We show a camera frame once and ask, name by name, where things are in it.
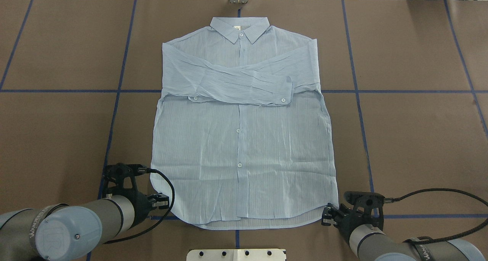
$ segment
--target brown mat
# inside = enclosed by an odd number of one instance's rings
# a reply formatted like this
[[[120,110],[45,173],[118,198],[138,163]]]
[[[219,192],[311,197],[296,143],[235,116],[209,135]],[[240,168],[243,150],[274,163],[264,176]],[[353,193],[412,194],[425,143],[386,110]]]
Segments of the brown mat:
[[[488,198],[488,21],[476,14],[487,9],[451,0],[0,0],[0,214],[95,200],[105,160],[150,164],[161,43],[238,15],[318,39],[340,193],[450,187]],[[138,184],[152,191],[147,176]],[[385,214],[385,232],[401,242],[464,231],[488,211],[430,193]],[[466,240],[488,256],[486,237]],[[208,231],[177,219],[90,259],[183,261],[190,249],[235,247],[285,248],[290,261],[356,259],[319,223]]]

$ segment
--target button-up shirt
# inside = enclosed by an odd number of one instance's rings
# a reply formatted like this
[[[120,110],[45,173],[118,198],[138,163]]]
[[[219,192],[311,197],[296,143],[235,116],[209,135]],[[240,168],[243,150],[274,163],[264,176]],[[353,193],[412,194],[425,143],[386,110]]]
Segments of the button-up shirt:
[[[206,229],[300,226],[338,205],[317,42],[267,18],[213,18],[162,45],[151,167]],[[153,187],[169,186],[151,175]]]

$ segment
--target light blue shirt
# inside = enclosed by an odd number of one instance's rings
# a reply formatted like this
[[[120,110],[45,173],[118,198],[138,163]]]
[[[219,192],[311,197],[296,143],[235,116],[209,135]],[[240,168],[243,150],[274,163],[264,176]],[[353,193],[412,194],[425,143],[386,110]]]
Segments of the light blue shirt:
[[[151,167],[201,228],[305,225],[338,205],[317,41],[267,18],[213,18],[162,45]],[[153,187],[171,195],[158,175]]]

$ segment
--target shirt sleeve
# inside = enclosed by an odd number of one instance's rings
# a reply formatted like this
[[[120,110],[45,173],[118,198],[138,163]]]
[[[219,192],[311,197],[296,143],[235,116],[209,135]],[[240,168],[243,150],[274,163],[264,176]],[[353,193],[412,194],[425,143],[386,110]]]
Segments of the shirt sleeve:
[[[225,103],[284,106],[290,103],[290,76],[227,68],[163,44],[162,94],[211,98]]]

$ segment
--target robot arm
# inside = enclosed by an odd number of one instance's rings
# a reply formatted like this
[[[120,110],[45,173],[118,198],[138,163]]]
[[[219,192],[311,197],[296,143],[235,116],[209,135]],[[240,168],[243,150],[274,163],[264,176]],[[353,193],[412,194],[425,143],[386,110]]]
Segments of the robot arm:
[[[135,176],[153,169],[117,164],[105,172],[106,198],[80,206],[58,204],[0,216],[0,260],[76,259],[141,223],[151,210],[169,208],[168,196],[158,193],[147,197],[137,190]],[[126,178],[132,188],[124,188]]]
[[[392,202],[392,199],[365,192],[346,192],[345,198],[354,207],[349,209],[341,204],[337,209],[328,204],[324,208],[322,225],[338,228],[361,261],[486,261],[473,244],[462,239],[414,244],[412,241],[420,239],[412,238],[396,243],[383,233],[383,203]]]

